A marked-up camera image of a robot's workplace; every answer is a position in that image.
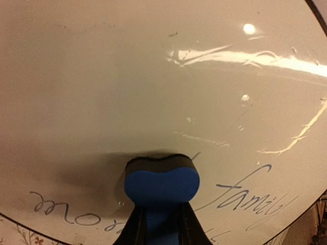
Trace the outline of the blue whiteboard eraser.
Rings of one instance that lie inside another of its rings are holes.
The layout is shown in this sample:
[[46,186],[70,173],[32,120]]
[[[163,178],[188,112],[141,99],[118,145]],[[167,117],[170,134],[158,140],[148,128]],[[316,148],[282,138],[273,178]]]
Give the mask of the blue whiteboard eraser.
[[145,212],[146,244],[179,244],[179,205],[189,203],[200,177],[192,159],[183,154],[136,157],[125,167],[124,191]]

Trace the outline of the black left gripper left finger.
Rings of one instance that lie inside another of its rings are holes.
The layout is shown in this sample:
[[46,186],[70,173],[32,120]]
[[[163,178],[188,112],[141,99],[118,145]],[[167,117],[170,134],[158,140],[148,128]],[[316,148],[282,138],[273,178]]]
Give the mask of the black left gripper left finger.
[[144,207],[135,206],[114,245],[145,245],[147,217]]

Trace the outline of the white whiteboard black frame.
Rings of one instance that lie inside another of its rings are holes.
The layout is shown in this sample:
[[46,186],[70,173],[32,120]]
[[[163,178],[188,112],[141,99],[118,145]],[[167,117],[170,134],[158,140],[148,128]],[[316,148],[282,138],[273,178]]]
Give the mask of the white whiteboard black frame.
[[183,154],[212,244],[266,244],[326,191],[314,1],[1,1],[1,216],[113,244],[135,157]]

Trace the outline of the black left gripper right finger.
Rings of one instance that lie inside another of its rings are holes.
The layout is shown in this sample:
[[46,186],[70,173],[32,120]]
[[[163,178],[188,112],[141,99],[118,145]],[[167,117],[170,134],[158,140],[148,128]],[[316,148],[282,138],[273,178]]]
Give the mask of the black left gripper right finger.
[[178,208],[178,230],[180,245],[212,245],[199,223],[191,205],[183,203]]

